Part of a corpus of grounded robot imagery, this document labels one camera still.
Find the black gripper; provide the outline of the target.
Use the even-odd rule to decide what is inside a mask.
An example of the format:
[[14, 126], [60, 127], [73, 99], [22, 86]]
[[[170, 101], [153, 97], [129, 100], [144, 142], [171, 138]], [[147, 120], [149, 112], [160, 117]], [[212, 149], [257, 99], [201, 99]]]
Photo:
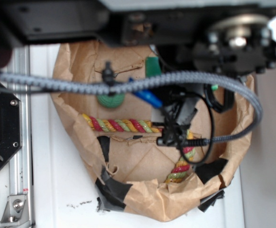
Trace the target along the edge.
[[158, 146], [177, 147], [178, 142], [186, 138], [186, 131], [197, 113], [195, 108], [199, 100], [199, 84], [167, 85], [154, 88], [153, 80], [129, 78], [131, 93], [153, 108], [151, 122], [162, 129], [157, 138]]

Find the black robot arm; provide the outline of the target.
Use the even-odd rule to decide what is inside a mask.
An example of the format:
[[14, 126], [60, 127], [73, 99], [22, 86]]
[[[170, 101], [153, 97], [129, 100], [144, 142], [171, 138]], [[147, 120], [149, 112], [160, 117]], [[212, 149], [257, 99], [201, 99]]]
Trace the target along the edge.
[[0, 0], [0, 68], [23, 45], [99, 40], [111, 47], [156, 46], [175, 71], [109, 86], [80, 84], [0, 72], [0, 81], [38, 87], [40, 92], [110, 95], [201, 84], [208, 105], [224, 112], [210, 85], [228, 97], [240, 94], [255, 110], [253, 122], [235, 135], [186, 140], [184, 124], [166, 117], [158, 145], [185, 147], [238, 139], [259, 124], [262, 107], [237, 78], [276, 66], [276, 0]]

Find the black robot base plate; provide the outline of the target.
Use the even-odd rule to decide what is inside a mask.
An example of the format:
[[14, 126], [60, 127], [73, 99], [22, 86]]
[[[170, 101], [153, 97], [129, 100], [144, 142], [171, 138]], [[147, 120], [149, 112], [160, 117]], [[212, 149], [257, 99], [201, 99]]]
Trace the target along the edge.
[[0, 93], [0, 171], [20, 148], [20, 100]]

